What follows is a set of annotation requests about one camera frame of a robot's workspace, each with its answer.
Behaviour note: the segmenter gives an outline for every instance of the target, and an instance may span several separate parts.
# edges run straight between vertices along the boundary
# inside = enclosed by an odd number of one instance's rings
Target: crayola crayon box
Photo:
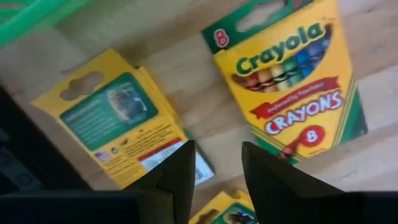
[[[238,31],[253,0],[203,30],[261,147],[296,163],[367,133],[335,0],[286,0]]]
[[[258,220],[250,196],[236,190],[234,197],[220,192],[191,218],[189,224],[257,224]]]
[[[90,77],[95,86],[85,92],[88,84],[78,81]],[[189,140],[146,69],[131,67],[111,49],[33,104],[53,116],[121,189]],[[196,165],[196,184],[214,176],[199,153]]]

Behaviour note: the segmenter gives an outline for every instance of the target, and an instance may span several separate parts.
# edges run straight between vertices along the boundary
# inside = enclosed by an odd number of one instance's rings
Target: green plastic container
[[[1,47],[38,29],[53,27],[90,0],[0,0]]]

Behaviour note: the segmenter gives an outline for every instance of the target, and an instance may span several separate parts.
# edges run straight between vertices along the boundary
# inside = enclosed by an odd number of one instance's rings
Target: crayola logo
[[[236,64],[236,71],[239,76],[246,77],[256,72],[259,68],[259,64],[268,64],[273,61],[280,62],[284,58],[286,51],[302,48],[304,47],[303,45],[308,45],[318,40],[324,36],[325,33],[320,23],[316,23],[308,29],[299,27],[296,35],[290,36],[286,41],[280,42],[279,45],[274,45],[261,52],[259,55],[239,59]]]

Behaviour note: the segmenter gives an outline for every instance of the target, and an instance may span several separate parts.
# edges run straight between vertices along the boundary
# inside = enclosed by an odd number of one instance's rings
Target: black object
[[[0,195],[40,189],[90,189],[1,87],[0,174]]]
[[[242,162],[260,224],[398,223],[397,192],[343,192],[250,142]]]
[[[0,197],[0,222],[187,224],[194,185],[195,143],[188,141],[120,192],[46,192]]]

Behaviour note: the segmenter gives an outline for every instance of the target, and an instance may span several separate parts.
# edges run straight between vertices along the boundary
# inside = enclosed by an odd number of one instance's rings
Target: wooden table
[[[200,34],[244,2],[96,0],[57,30],[3,48],[0,79],[93,188],[115,189],[29,101],[109,46],[144,65],[216,169],[217,176],[195,192],[195,212],[222,189],[245,188],[241,143],[254,138]],[[297,167],[343,190],[397,190],[398,1],[340,0],[340,8],[370,132]]]

